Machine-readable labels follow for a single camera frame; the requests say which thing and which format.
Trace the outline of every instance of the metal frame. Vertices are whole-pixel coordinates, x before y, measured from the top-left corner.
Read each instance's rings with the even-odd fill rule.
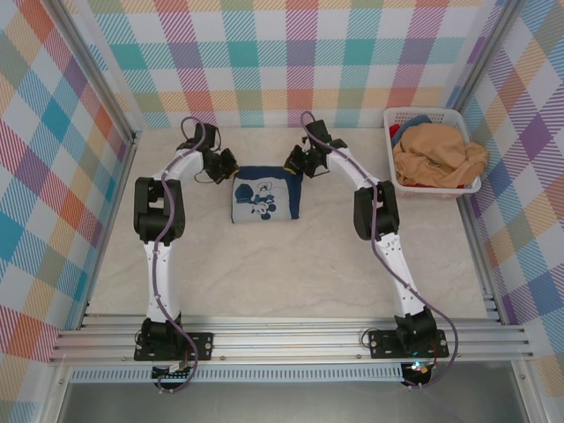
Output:
[[[92,298],[94,287],[96,285],[94,282],[96,281],[98,275],[100,274],[102,262],[104,261],[104,257],[106,255],[106,249],[108,248],[109,238],[110,235],[112,234],[112,230],[114,229],[115,218],[117,217],[117,212],[119,211],[120,204],[122,203],[123,192],[125,191],[125,185],[127,185],[127,180],[130,177],[131,166],[133,165],[133,159],[135,159],[136,153],[137,153],[137,144],[129,144],[126,147],[124,161],[123,161],[122,176],[115,190],[115,199],[114,202],[112,203],[112,208],[109,212],[108,224],[104,228],[101,236],[102,241],[100,245],[100,253],[98,254],[98,257],[96,257],[96,263],[94,264],[93,267],[93,274],[91,278],[92,282],[88,286],[88,291],[84,296],[83,300],[78,305],[78,309],[81,310],[81,312],[77,314],[75,321],[73,323],[73,327],[75,328],[80,328],[80,324],[86,313],[86,308],[88,307],[90,299]]]
[[[57,29],[64,37],[64,40],[69,45],[70,51],[72,51],[78,64],[80,64],[82,71],[93,86],[94,91],[100,97],[102,104],[111,116],[112,121],[114,121],[116,128],[122,133],[122,136],[127,138],[130,144],[132,144],[135,139],[135,131],[131,128],[108,82],[104,79],[96,63],[96,59],[94,59],[80,31],[75,26],[67,8],[62,5],[61,0],[44,0],[43,5],[55,22]]]
[[[50,2],[58,2],[61,4],[63,0],[49,0]],[[137,125],[138,129],[146,128],[147,124],[144,118],[139,105],[135,101],[135,97],[133,96],[133,92],[130,89],[129,84],[125,80],[125,76],[121,72],[119,63],[115,59],[115,56],[112,52],[111,47],[108,44],[108,40],[104,33],[102,32],[90,5],[88,4],[88,0],[74,0],[74,6],[76,7],[80,18],[84,22],[86,29],[93,37],[94,42],[96,42],[96,46],[102,56],[106,66],[108,67],[109,74],[111,75],[112,79],[114,80],[115,84],[117,85],[117,89],[121,93],[123,99],[127,103],[130,108],[130,120],[133,124]]]
[[[532,361],[513,361],[513,373],[529,419],[534,423],[548,423],[545,407],[542,404],[535,381]]]
[[[69,381],[71,380],[72,367],[60,366],[52,374],[51,387],[41,410],[41,416],[37,416],[39,423],[52,423],[59,420],[63,407],[64,396],[66,395]]]
[[[73,367],[71,383],[151,383],[152,368],[148,366],[82,366]],[[180,376],[173,382],[184,382]],[[399,364],[371,363],[346,365],[249,365],[200,364],[190,382],[401,382]]]
[[[487,298],[494,307],[493,299]],[[460,337],[461,361],[530,360],[531,345],[524,329],[490,319],[455,320]],[[133,360],[134,337],[142,315],[86,315],[80,330],[61,332],[51,363],[57,366],[140,365]],[[452,345],[450,326],[438,321]],[[222,364],[353,364],[401,363],[406,359],[372,360],[360,343],[368,328],[393,330],[393,319],[290,319],[191,317],[183,327],[214,333],[214,349],[208,365]],[[173,362],[146,363],[172,365]]]
[[[506,4],[503,6],[503,10],[495,23],[492,32],[487,37],[484,44],[484,50],[480,54],[476,64],[474,64],[474,68],[472,69],[468,80],[456,97],[456,101],[452,107],[455,110],[458,110],[461,114],[463,114],[470,105],[470,101],[474,96],[480,81],[492,65],[492,62],[494,61],[497,52],[500,50],[501,44],[505,40],[506,35],[526,4],[527,0],[507,0]]]
[[[487,259],[484,244],[479,238],[478,221],[472,211],[470,198],[461,196],[457,199],[457,203],[470,247],[472,261],[474,262],[474,268],[476,269],[478,281],[482,286],[482,292],[484,295],[489,295],[488,298],[491,298],[495,302],[495,309],[499,314],[501,323],[509,324],[509,318],[501,302],[501,293],[494,282],[494,274],[490,262]]]

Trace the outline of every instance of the gray floor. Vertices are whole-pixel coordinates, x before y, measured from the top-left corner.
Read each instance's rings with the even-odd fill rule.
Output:
[[[426,392],[392,382],[71,385],[60,423],[525,422],[509,363],[460,363]]]

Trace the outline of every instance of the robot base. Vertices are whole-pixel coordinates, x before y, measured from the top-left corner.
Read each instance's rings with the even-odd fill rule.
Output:
[[[197,348],[197,356],[201,361],[212,359],[213,333],[193,332],[188,335]],[[187,361],[194,359],[195,354],[188,341],[173,327],[170,322],[159,323],[145,319],[141,331],[135,337],[135,361]]]
[[[449,346],[444,330],[437,330],[434,340],[425,348],[407,354],[399,342],[395,330],[371,330],[367,334],[370,356],[373,359],[438,359],[449,357]]]

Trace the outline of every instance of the black mounting plate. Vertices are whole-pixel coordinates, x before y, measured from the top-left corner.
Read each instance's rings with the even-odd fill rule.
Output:
[[[368,345],[370,346],[370,357],[373,359],[433,359],[434,351],[431,345],[419,350],[416,354],[409,355],[404,352],[395,330],[371,330],[367,334]],[[433,344],[436,349],[436,356],[439,359],[449,357],[449,346],[444,330],[436,331]]]
[[[211,332],[188,332],[188,335],[194,341],[197,348],[197,357],[199,361],[209,361],[212,359],[213,350],[213,333]],[[188,341],[184,340],[185,345],[179,352],[171,352],[170,350],[160,351],[159,349],[150,349],[137,344],[133,360],[135,361],[183,361],[185,359],[186,348],[189,349],[189,360],[194,359],[194,351],[189,346]]]

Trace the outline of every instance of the folded shirt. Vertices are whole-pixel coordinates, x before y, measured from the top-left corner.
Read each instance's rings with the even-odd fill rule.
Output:
[[[241,167],[233,183],[233,223],[297,219],[302,179],[283,167]]]

